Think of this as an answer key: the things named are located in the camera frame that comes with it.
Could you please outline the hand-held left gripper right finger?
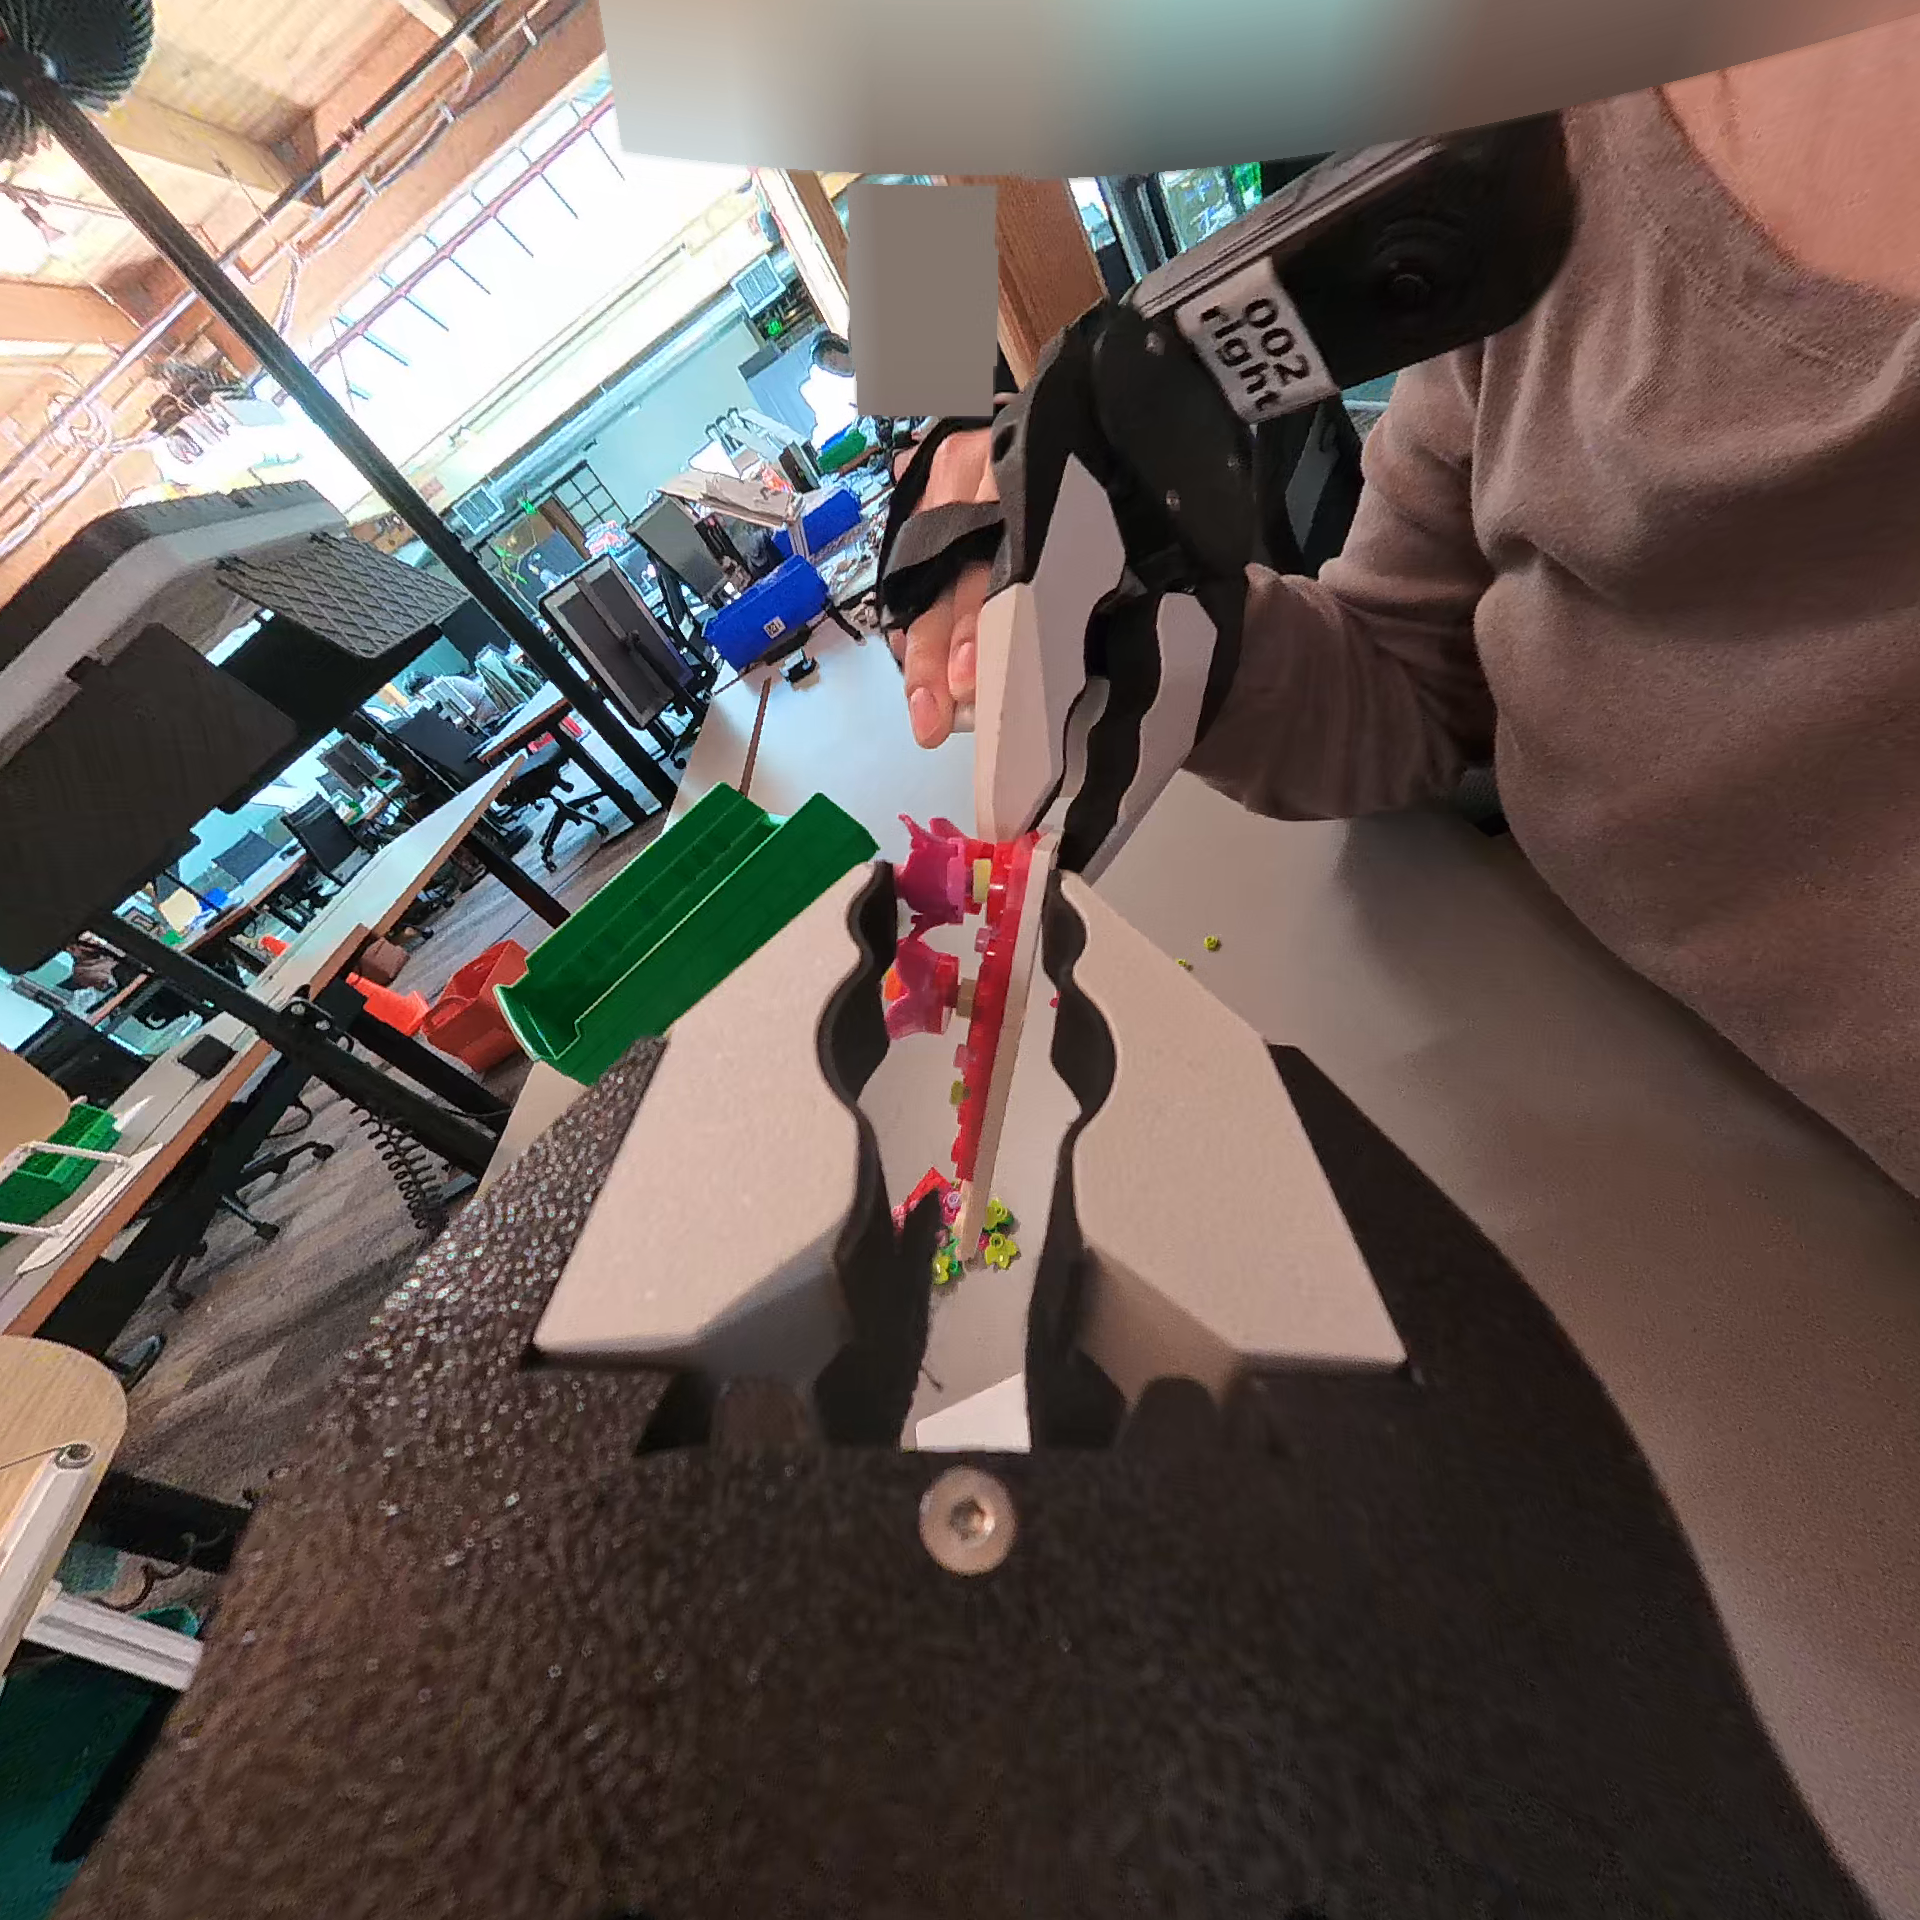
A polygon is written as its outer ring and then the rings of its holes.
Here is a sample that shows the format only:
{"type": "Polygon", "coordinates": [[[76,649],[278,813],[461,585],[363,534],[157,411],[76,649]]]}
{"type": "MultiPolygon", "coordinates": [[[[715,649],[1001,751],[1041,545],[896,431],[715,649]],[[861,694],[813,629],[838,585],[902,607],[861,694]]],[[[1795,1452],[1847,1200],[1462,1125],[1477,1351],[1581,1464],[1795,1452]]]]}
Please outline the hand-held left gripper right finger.
{"type": "Polygon", "coordinates": [[[1036,1448],[1104,1448],[1161,1383],[1395,1376],[1401,1333],[1276,1052],[1075,876],[1046,887],[1046,1062],[1071,1100],[1032,1273],[1036,1448]]]}

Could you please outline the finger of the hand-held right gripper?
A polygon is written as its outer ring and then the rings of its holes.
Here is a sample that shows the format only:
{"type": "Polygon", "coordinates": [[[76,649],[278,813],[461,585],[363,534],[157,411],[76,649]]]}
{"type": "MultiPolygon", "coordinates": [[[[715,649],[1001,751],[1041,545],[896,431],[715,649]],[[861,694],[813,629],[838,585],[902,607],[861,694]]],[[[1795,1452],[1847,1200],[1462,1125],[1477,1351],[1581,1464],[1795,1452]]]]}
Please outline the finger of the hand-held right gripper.
{"type": "Polygon", "coordinates": [[[1097,879],[1201,734],[1217,633],[1187,592],[1108,589],[1068,661],[1059,873],[1097,879]]]}
{"type": "Polygon", "coordinates": [[[1136,667],[1088,659],[1127,639],[1108,607],[1125,545],[1105,489],[1070,452],[1031,574],[998,587],[976,624],[973,815],[990,840],[1037,830],[1060,807],[1065,840],[1121,840],[1136,780],[1136,667]]]}

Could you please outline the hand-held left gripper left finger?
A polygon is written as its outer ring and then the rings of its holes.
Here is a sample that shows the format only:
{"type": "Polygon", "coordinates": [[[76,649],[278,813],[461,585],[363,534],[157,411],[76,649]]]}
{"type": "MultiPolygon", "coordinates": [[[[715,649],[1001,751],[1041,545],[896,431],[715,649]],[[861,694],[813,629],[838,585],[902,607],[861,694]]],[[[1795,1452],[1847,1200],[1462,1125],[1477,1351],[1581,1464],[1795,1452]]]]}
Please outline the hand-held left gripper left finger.
{"type": "Polygon", "coordinates": [[[539,1359],[663,1373],[696,1427],[733,1384],[780,1384],[832,1444],[902,1441],[931,1229],[896,1225],[859,1104],[893,959],[896,871],[856,862],[675,1022],[539,1359]]]}

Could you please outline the red brick section two roses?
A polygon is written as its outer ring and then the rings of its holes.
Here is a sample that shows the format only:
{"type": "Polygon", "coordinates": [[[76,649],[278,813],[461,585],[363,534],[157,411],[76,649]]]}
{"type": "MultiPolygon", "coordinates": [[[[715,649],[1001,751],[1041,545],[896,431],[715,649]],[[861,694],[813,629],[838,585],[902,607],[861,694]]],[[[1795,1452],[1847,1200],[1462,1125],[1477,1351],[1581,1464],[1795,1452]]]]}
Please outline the red brick section two roses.
{"type": "Polygon", "coordinates": [[[1056,832],[976,838],[958,823],[902,813],[896,867],[902,935],[879,982],[889,1040],[955,1037],[947,1177],[964,1187],[958,1231],[971,1241],[993,1190],[1023,1012],[1040,957],[1056,832]]]}

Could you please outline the person's right forearm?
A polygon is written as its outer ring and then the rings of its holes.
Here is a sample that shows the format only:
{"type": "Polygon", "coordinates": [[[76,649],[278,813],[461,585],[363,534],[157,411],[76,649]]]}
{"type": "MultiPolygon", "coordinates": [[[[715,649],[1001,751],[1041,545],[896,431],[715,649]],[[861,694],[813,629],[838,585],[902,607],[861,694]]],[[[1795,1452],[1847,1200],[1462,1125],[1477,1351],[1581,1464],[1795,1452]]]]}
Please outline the person's right forearm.
{"type": "Polygon", "coordinates": [[[1494,577],[1472,515],[1484,350],[1411,367],[1361,452],[1341,550],[1312,577],[1248,567],[1232,688],[1184,768],[1289,823],[1456,792],[1491,765],[1477,609],[1494,577]]]}

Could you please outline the person's right hand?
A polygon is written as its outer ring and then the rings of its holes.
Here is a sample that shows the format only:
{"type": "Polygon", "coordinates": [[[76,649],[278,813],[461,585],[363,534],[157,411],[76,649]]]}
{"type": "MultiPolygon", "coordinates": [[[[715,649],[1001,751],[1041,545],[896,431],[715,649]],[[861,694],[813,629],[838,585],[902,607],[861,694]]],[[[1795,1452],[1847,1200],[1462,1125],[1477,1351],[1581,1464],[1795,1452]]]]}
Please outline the person's right hand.
{"type": "MultiPolygon", "coordinates": [[[[993,501],[992,431],[981,424],[951,435],[931,459],[917,509],[993,501]]],[[[907,724],[927,751],[947,743],[958,710],[976,696],[976,622],[990,587],[992,559],[976,559],[920,617],[889,635],[901,664],[907,724]]]]}

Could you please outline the green plastic bin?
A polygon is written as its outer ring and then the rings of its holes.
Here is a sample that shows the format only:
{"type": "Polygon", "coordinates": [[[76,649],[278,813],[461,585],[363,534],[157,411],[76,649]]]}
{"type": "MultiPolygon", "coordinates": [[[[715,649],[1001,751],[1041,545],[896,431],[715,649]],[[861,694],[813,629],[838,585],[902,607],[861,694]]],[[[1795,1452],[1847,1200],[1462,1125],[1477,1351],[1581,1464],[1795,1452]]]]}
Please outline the green plastic bin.
{"type": "Polygon", "coordinates": [[[774,815],[715,783],[552,928],[496,1003],[533,1061],[587,1088],[876,854],[824,796],[774,815]]]}

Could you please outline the red plastic bin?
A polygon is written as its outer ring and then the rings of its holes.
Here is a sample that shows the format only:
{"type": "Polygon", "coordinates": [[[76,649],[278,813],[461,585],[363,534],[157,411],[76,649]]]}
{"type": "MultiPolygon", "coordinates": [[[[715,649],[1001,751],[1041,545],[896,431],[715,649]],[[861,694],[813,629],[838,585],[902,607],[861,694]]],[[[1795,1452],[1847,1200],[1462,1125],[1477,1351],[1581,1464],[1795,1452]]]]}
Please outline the red plastic bin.
{"type": "Polygon", "coordinates": [[[525,964],[527,951],[513,939],[478,952],[428,1007],[421,1043],[475,1073],[524,1059],[496,991],[519,982],[525,964]]]}

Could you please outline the black computer monitor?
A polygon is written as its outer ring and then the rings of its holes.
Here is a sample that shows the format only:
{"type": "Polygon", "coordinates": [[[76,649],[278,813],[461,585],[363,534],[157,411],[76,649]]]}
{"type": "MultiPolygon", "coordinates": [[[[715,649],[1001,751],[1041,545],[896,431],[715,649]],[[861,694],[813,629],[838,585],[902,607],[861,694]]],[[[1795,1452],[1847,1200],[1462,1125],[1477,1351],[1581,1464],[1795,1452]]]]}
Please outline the black computer monitor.
{"type": "Polygon", "coordinates": [[[549,587],[539,613],[633,731],[683,755],[707,716],[712,672],[652,613],[614,557],[589,559],[549,587]]]}

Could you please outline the person's torso in beige sweater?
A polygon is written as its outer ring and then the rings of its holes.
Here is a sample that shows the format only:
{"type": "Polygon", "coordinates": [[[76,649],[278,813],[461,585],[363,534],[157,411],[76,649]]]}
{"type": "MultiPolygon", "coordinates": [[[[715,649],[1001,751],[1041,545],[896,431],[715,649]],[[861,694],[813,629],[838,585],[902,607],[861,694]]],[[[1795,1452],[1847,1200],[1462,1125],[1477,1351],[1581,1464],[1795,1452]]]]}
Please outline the person's torso in beige sweater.
{"type": "Polygon", "coordinates": [[[1916,268],[1825,273],[1652,87],[1567,113],[1574,249],[1487,342],[1480,655],[1524,853],[1916,1190],[1916,268]]]}

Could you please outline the small green bin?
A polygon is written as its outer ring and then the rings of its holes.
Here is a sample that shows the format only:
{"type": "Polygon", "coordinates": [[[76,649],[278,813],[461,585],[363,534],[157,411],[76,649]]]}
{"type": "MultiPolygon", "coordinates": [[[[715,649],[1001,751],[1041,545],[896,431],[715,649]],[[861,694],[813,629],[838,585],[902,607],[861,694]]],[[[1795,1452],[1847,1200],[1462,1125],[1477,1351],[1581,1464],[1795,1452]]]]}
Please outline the small green bin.
{"type": "Polygon", "coordinates": [[[53,1147],[25,1155],[1,1180],[1,1223],[37,1225],[72,1198],[99,1161],[69,1155],[67,1147],[115,1149],[121,1120],[87,1101],[72,1104],[51,1133],[53,1147]]]}

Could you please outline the large wooden book stand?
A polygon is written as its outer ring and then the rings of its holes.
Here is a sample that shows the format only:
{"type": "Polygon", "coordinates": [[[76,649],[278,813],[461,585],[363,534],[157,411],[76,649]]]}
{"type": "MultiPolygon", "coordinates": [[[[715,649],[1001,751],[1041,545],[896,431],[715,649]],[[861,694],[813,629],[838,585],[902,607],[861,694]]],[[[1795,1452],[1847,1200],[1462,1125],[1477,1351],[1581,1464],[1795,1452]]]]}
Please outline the large wooden book stand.
{"type": "Polygon", "coordinates": [[[1,1667],[127,1430],[127,1393],[102,1361],[54,1342],[1,1336],[1,1667]]]}

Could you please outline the black ribbed lamp on stand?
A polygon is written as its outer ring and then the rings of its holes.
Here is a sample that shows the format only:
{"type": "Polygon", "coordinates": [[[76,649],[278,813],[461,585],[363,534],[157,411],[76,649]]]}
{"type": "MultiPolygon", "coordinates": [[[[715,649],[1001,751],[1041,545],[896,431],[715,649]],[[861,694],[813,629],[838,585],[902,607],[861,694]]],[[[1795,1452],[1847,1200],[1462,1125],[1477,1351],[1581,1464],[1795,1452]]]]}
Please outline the black ribbed lamp on stand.
{"type": "Polygon", "coordinates": [[[180,273],[185,288],[251,350],[301,415],[321,431],[403,523],[440,559],[453,581],[508,633],[566,696],[583,721],[661,805],[676,783],[616,716],[598,681],[580,670],[559,639],[486,574],[403,471],[325,389],[313,367],[278,336],[227,263],[211,255],[115,148],[91,117],[119,104],[152,48],[150,4],[5,4],[5,155],[19,157],[51,136],[102,190],[115,211],[180,273]]]}

